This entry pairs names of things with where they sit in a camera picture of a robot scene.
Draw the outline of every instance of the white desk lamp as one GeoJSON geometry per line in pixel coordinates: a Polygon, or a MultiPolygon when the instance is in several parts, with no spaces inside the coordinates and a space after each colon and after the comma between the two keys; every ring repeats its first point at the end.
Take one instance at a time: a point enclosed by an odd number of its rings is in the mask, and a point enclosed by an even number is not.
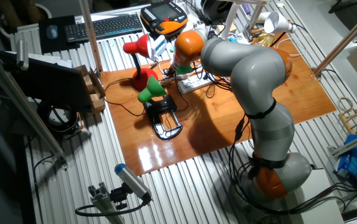
{"type": "Polygon", "coordinates": [[[279,12],[274,11],[269,14],[264,22],[264,32],[268,34],[289,33],[292,34],[297,30],[295,24],[291,24],[279,12]]]}

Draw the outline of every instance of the keyboard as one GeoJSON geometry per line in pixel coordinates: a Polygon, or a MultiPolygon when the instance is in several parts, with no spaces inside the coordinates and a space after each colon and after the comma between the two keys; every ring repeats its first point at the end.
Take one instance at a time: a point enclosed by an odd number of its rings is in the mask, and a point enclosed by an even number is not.
{"type": "MultiPolygon", "coordinates": [[[[119,35],[141,32],[142,26],[138,16],[118,16],[92,22],[97,39],[116,37],[119,35]]],[[[68,43],[88,41],[85,24],[65,26],[66,40],[68,43]]]]}

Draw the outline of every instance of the wooden board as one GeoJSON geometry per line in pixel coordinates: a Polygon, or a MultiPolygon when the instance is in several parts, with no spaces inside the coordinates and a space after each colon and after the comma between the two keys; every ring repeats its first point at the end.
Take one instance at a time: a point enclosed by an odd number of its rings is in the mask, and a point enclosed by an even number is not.
{"type": "MultiPolygon", "coordinates": [[[[282,42],[279,48],[290,54],[298,54],[291,41],[282,42]]],[[[161,67],[167,68],[169,63],[162,63],[161,67]]],[[[154,71],[161,78],[157,67],[154,71]]],[[[109,83],[121,78],[131,78],[134,72],[135,68],[102,72],[102,85],[106,87],[109,83]]],[[[185,109],[186,103],[178,94],[175,84],[166,86],[166,91],[173,97],[179,110],[185,109]]],[[[183,130],[176,138],[168,142],[155,136],[147,115],[136,117],[121,106],[109,104],[126,165],[136,175],[170,166],[232,144],[234,129],[243,117],[244,111],[233,93],[216,88],[214,97],[210,99],[206,97],[206,91],[207,86],[183,95],[189,103],[189,108],[176,112],[183,130]]],[[[140,114],[143,111],[143,105],[137,100],[138,94],[139,91],[132,87],[131,81],[126,80],[112,85],[106,92],[106,98],[108,101],[123,104],[133,113],[140,114]]],[[[295,123],[336,110],[302,57],[293,58],[291,77],[275,89],[273,95],[278,102],[288,107],[295,123]]],[[[249,129],[246,129],[241,141],[249,137],[249,129]]]]}

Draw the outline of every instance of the electrical outlet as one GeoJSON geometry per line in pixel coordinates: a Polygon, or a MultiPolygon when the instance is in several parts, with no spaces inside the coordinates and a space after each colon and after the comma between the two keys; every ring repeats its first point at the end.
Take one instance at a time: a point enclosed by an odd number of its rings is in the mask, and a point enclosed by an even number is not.
{"type": "Polygon", "coordinates": [[[210,79],[198,78],[196,75],[192,75],[187,79],[178,81],[178,90],[182,93],[189,93],[204,86],[210,85],[212,81],[210,79]]]}

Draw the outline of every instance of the gray robot arm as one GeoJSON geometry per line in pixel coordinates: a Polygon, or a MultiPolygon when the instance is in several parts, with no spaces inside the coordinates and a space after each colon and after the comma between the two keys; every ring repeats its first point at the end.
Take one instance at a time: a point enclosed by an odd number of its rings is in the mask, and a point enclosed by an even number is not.
{"type": "Polygon", "coordinates": [[[201,54],[206,71],[231,77],[232,91],[250,118],[256,163],[252,169],[256,172],[247,185],[256,199],[282,198],[299,188],[311,172],[301,154],[287,153],[293,141],[293,118],[272,96],[291,70],[291,64],[281,54],[267,47],[219,38],[208,40],[201,54]]]}

